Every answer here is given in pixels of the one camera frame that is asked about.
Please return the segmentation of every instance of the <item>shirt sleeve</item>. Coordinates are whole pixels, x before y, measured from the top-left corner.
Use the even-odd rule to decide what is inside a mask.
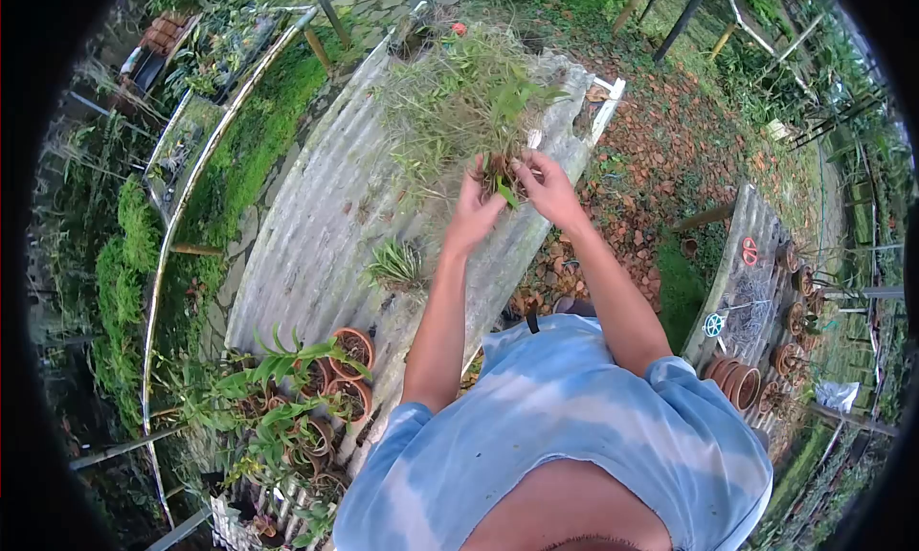
[[[361,473],[385,476],[405,447],[432,417],[434,414],[431,410],[416,401],[396,406],[390,413],[382,439],[371,447]]]

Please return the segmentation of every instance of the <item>blue tie-dye shirt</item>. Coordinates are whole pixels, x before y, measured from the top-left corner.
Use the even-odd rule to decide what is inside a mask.
[[[741,545],[772,465],[714,382],[678,357],[643,379],[616,366],[593,318],[550,315],[539,329],[486,336],[478,382],[438,415],[419,403],[392,411],[339,508],[339,551],[459,549],[529,470],[559,458],[625,485],[674,549]]]

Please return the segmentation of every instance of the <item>orange scissors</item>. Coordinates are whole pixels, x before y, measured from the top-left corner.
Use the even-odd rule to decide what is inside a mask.
[[[752,237],[747,236],[743,239],[741,245],[743,247],[743,263],[748,266],[752,266],[756,263],[756,242],[752,241]]]

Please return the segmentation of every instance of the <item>man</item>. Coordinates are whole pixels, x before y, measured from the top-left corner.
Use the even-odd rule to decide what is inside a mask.
[[[596,318],[557,313],[535,334],[525,323],[490,334],[478,383],[456,399],[466,261],[505,203],[498,194],[482,203],[467,174],[402,404],[342,501],[336,547],[737,548],[772,488],[762,445],[714,382],[672,355],[561,167],[528,151],[515,171],[571,239]]]

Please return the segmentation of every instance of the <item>moss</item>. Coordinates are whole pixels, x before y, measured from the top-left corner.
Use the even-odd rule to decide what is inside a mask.
[[[657,248],[661,271],[661,313],[659,318],[673,353],[679,353],[705,303],[706,289],[692,263],[680,252],[679,240],[667,237]]]

